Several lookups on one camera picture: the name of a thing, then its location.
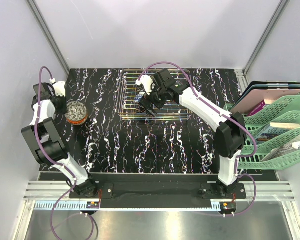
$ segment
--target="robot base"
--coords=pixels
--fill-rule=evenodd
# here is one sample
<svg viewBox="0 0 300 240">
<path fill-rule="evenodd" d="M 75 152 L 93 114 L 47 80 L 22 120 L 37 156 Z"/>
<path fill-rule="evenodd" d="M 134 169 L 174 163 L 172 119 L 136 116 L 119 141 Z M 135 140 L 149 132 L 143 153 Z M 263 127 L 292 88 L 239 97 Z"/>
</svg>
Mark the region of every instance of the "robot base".
<svg viewBox="0 0 300 240">
<path fill-rule="evenodd" d="M 102 199 L 112 199 L 114 192 L 114 185 L 110 182 L 99 182 L 97 183 L 98 189 L 102 192 Z M 69 197 L 71 199 L 98 199 L 98 193 L 95 196 L 84 196 L 82 194 L 77 194 L 76 192 L 70 192 Z"/>
<path fill-rule="evenodd" d="M 217 183 L 204 183 L 201 184 L 201 193 L 202 193 L 202 198 L 206 200 L 211 200 L 211 199 L 227 199 L 232 201 L 234 198 L 235 199 L 246 199 L 247 194 L 246 194 L 246 189 L 245 185 L 243 183 L 238 183 L 232 191 L 229 193 L 221 193 L 220 191 L 220 185 Z"/>
</svg>

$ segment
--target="white wall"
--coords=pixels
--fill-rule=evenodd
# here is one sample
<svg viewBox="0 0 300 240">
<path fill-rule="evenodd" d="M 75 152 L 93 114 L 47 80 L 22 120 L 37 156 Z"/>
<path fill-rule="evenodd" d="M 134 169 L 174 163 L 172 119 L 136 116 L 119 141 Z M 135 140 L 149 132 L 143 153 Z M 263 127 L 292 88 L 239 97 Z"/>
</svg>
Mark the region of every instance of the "white wall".
<svg viewBox="0 0 300 240">
<path fill-rule="evenodd" d="M 10 239 L 28 181 L 38 176 L 21 128 L 32 120 L 42 65 L 66 78 L 26 1 L 0 0 L 0 240 Z"/>
<path fill-rule="evenodd" d="M 36 0 L 71 68 L 242 69 L 279 0 Z"/>
<path fill-rule="evenodd" d="M 248 73 L 250 81 L 300 81 L 300 0 L 292 0 Z M 300 163 L 280 173 L 300 211 Z"/>
</svg>

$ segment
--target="gray floor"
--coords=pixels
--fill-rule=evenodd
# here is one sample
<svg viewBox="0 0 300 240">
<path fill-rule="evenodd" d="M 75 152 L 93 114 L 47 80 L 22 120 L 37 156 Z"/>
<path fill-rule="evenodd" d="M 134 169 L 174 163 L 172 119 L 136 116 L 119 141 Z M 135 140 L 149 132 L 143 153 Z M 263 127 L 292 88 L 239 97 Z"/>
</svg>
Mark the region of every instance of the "gray floor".
<svg viewBox="0 0 300 240">
<path fill-rule="evenodd" d="M 246 208 L 247 203 L 238 203 Z M 56 226 L 74 211 L 56 211 Z M 99 240 L 291 240 L 283 209 L 279 203 L 257 202 L 249 212 L 236 217 L 211 217 L 196 212 L 105 212 L 93 215 Z M 54 240 L 50 231 L 50 211 L 35 210 L 27 240 Z M 91 222 L 83 216 L 65 221 L 56 232 L 63 240 L 83 240 Z"/>
</svg>

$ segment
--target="pink folder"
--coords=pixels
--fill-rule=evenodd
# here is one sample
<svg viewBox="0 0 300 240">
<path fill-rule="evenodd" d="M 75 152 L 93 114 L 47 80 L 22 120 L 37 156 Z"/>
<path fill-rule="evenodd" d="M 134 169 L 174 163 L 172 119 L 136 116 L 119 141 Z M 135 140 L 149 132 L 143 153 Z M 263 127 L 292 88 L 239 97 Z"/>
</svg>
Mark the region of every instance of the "pink folder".
<svg viewBox="0 0 300 240">
<path fill-rule="evenodd" d="M 293 96 L 298 93 L 300 93 L 300 89 L 254 89 L 230 112 L 248 114 L 264 99 L 277 100 L 283 96 Z"/>
</svg>

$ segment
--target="cable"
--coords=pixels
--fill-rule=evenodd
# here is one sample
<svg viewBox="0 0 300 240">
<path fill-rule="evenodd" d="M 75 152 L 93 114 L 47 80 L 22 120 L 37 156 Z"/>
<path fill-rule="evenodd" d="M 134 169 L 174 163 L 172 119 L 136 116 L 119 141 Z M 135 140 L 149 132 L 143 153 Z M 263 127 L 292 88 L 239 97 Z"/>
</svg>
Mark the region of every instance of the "cable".
<svg viewBox="0 0 300 240">
<path fill-rule="evenodd" d="M 199 99 L 201 102 L 203 102 L 204 104 L 206 104 L 209 108 L 211 108 L 212 110 L 214 110 L 214 111 L 215 111 L 216 113 L 218 113 L 219 115 L 221 114 L 221 112 L 220 112 L 217 108 L 215 108 L 215 107 L 214 107 L 213 105 L 211 105 L 209 102 L 205 101 L 204 99 L 202 99 L 201 97 L 198 96 L 198 94 L 197 94 L 197 92 L 196 92 L 194 86 L 192 85 L 192 82 L 191 82 L 189 76 L 186 74 L 186 72 L 185 72 L 180 66 L 178 66 L 178 65 L 175 64 L 175 63 L 172 63 L 172 62 L 169 62 L 169 61 L 159 61 L 159 62 L 156 62 L 156 63 L 154 63 L 154 64 L 151 64 L 150 66 L 148 66 L 148 67 L 141 73 L 141 75 L 139 76 L 138 80 L 140 81 L 141 77 L 142 77 L 142 76 L 143 76 L 150 68 L 152 68 L 152 67 L 154 67 L 154 66 L 156 66 L 156 65 L 160 65 L 160 64 L 168 64 L 168 65 L 172 65 L 172 66 L 176 67 L 177 69 L 179 69 L 179 70 L 182 72 L 182 74 L 184 75 L 185 79 L 186 79 L 186 80 L 188 81 L 188 83 L 190 84 L 190 87 L 191 87 L 191 89 L 192 89 L 192 92 L 193 92 L 193 94 L 197 97 L 197 99 Z M 255 155 L 255 153 L 257 152 L 258 147 L 257 147 L 256 140 L 254 139 L 254 137 L 252 136 L 252 134 L 251 134 L 245 127 L 243 127 L 240 123 L 238 123 L 237 121 L 233 120 L 231 117 L 229 117 L 229 116 L 227 116 L 227 115 L 222 114 L 221 116 L 224 117 L 224 118 L 226 118 L 227 120 L 229 120 L 229 121 L 232 122 L 233 124 L 237 125 L 241 130 L 243 130 L 243 131 L 251 138 L 251 140 L 252 140 L 252 142 L 253 142 L 253 152 L 252 152 L 251 154 L 247 154 L 247 155 L 238 155 L 238 156 L 236 157 L 236 159 L 235 159 L 235 164 L 234 164 L 234 174 L 237 176 L 237 178 L 240 179 L 240 178 L 242 178 L 242 177 L 244 177 L 244 176 L 247 176 L 247 177 L 249 177 L 249 178 L 252 180 L 253 186 L 254 186 L 254 197 L 253 197 L 253 199 L 252 199 L 251 204 L 249 205 L 249 207 L 248 207 L 246 210 L 244 210 L 244 211 L 239 212 L 239 213 L 236 214 L 236 215 L 241 215 L 241 214 L 247 212 L 247 211 L 252 207 L 252 205 L 255 203 L 256 196 L 257 196 L 257 186 L 256 186 L 256 182 L 255 182 L 254 178 L 253 178 L 252 176 L 250 176 L 249 174 L 246 174 L 246 173 L 245 173 L 245 174 L 242 174 L 242 175 L 238 176 L 238 159 L 239 159 L 239 158 L 248 158 L 248 157 L 251 157 L 251 156 Z"/>
<path fill-rule="evenodd" d="M 38 88 L 38 110 L 37 110 L 37 116 L 36 116 L 36 120 L 35 120 L 35 124 L 34 124 L 34 135 L 35 135 L 35 139 L 39 145 L 39 148 L 41 150 L 41 152 L 43 153 L 43 155 L 46 157 L 46 159 L 48 159 L 48 161 L 50 163 L 52 163 L 53 165 L 58 165 L 58 166 L 61 166 L 63 168 L 65 168 L 65 170 L 67 170 L 70 175 L 73 177 L 74 179 L 74 184 L 73 186 L 68 190 L 66 191 L 56 202 L 55 204 L 53 205 L 53 208 L 51 210 L 51 214 L 50 214 L 50 227 L 51 227 L 51 230 L 52 230 L 52 233 L 53 235 L 56 237 L 56 239 L 58 240 L 62 240 L 56 233 L 55 229 L 54 229 L 54 225 L 53 225 L 53 215 L 54 215 L 54 212 L 55 212 L 55 209 L 58 205 L 58 203 L 61 201 L 61 199 L 63 199 L 68 193 L 70 193 L 77 185 L 77 179 L 76 179 L 76 176 L 75 174 L 67 167 L 65 166 L 64 164 L 61 164 L 61 163 L 58 163 L 56 161 L 54 161 L 45 151 L 44 147 L 42 146 L 41 144 L 41 141 L 40 141 L 40 138 L 39 138 L 39 134 L 38 134 L 38 124 L 39 124 L 39 120 L 40 120 L 40 113 L 41 113 L 41 85 L 42 85 L 42 72 L 43 70 L 46 69 L 50 75 L 50 78 L 53 79 L 53 76 L 52 76 L 52 73 L 51 71 L 46 67 L 46 66 L 43 66 L 40 68 L 40 72 L 39 72 L 39 88 Z"/>
</svg>

